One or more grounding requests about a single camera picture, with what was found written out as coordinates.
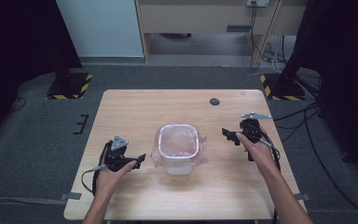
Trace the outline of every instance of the wooden desk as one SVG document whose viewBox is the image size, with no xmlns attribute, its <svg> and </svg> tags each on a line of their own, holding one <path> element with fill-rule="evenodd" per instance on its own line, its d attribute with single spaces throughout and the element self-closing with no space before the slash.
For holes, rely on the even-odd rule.
<svg viewBox="0 0 358 224">
<path fill-rule="evenodd" d="M 220 105 L 211 105 L 218 98 Z M 262 91 L 106 91 L 76 174 L 72 192 L 80 200 L 68 200 L 64 216 L 83 219 L 92 194 L 80 181 L 95 167 L 104 144 L 115 134 L 129 140 L 126 156 L 146 153 L 140 170 L 127 174 L 109 204 L 105 219 L 196 220 L 272 218 L 273 203 L 254 162 L 247 161 L 243 147 L 234 146 L 222 128 L 239 130 L 241 114 L 269 115 Z M 150 158 L 158 129 L 169 122 L 190 123 L 207 137 L 209 162 L 190 175 L 167 175 Z M 296 181 L 282 148 L 274 122 L 260 120 L 281 152 L 282 174 L 294 193 Z M 92 175 L 85 176 L 90 186 Z"/>
<path fill-rule="evenodd" d="M 251 28 L 253 9 L 246 0 L 136 0 L 138 22 L 147 61 L 153 34 L 223 34 L 228 26 Z M 308 0 L 269 0 L 255 13 L 255 44 L 264 52 L 270 35 L 296 35 Z M 249 30 L 246 40 L 250 48 Z M 254 51 L 254 62 L 261 55 Z"/>
</svg>

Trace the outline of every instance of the tabletop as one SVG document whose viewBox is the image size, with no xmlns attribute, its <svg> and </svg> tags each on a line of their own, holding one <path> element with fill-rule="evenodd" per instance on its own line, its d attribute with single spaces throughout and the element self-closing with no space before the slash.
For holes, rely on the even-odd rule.
<svg viewBox="0 0 358 224">
<path fill-rule="evenodd" d="M 212 105 L 217 99 L 219 105 Z M 120 182 L 104 219 L 113 220 L 231 220 L 270 219 L 273 203 L 254 162 L 243 146 L 222 135 L 222 128 L 240 131 L 242 114 L 270 115 L 259 90 L 111 90 L 103 94 L 80 162 L 64 216 L 79 220 L 86 215 L 93 196 L 81 184 L 81 175 L 98 164 L 103 146 L 115 134 L 129 141 L 126 157 L 146 154 L 141 169 Z M 150 155 L 160 127 L 187 123 L 206 137 L 208 162 L 190 175 L 168 175 L 155 167 Z M 261 119 L 273 144 L 281 152 L 282 175 L 293 193 L 296 180 L 272 119 Z M 91 186 L 92 174 L 85 175 Z"/>
</svg>

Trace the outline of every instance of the stand base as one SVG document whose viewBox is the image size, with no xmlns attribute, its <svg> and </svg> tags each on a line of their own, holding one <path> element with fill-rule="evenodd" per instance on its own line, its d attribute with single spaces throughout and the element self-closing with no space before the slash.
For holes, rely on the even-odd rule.
<svg viewBox="0 0 358 224">
<path fill-rule="evenodd" d="M 89 86 L 92 75 L 87 72 L 74 72 L 71 87 L 62 85 L 58 77 L 48 90 L 48 99 L 79 99 L 82 98 Z"/>
<path fill-rule="evenodd" d="M 260 79 L 269 100 L 305 100 L 305 94 L 302 88 L 295 82 L 285 83 L 284 88 L 281 88 L 280 92 L 277 92 L 280 74 L 264 74 Z"/>
</svg>

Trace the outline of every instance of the gray carpet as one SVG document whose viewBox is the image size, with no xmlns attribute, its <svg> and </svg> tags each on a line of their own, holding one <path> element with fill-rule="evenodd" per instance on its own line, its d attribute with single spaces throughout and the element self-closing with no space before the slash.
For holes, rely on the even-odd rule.
<svg viewBox="0 0 358 224">
<path fill-rule="evenodd" d="M 230 67 L 87 66 L 86 69 L 94 76 L 83 99 L 45 99 L 54 74 L 21 85 L 19 96 L 23 99 L 14 102 L 14 112 L 8 113 L 0 126 L 0 197 L 57 200 L 62 193 L 71 190 L 105 90 L 262 90 L 259 76 L 273 72 Z M 273 118 L 279 118 L 311 103 L 313 99 L 307 97 L 300 102 L 268 101 L 268 106 Z M 77 123 L 84 120 L 81 115 L 89 115 L 89 120 L 82 134 L 74 134 L 80 130 Z M 276 124 L 293 127 L 302 120 L 301 113 Z M 314 116 L 308 124 L 327 170 L 358 205 L 358 164 L 341 160 L 342 151 L 323 119 Z M 292 132 L 281 128 L 278 131 L 282 140 Z M 358 223 L 358 210 L 327 177 L 312 150 L 305 126 L 302 125 L 283 145 L 300 190 L 311 197 L 306 206 L 314 222 Z M 65 220 L 63 210 L 63 204 L 0 203 L 0 223 L 75 223 Z"/>
</svg>

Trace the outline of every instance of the container lid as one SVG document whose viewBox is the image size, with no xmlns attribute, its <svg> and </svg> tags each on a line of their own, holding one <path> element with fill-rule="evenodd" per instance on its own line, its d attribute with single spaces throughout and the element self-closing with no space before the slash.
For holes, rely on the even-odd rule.
<svg viewBox="0 0 358 224">
<path fill-rule="evenodd" d="M 191 159 L 199 153 L 197 129 L 189 124 L 168 124 L 159 130 L 158 150 L 167 159 Z"/>
</svg>

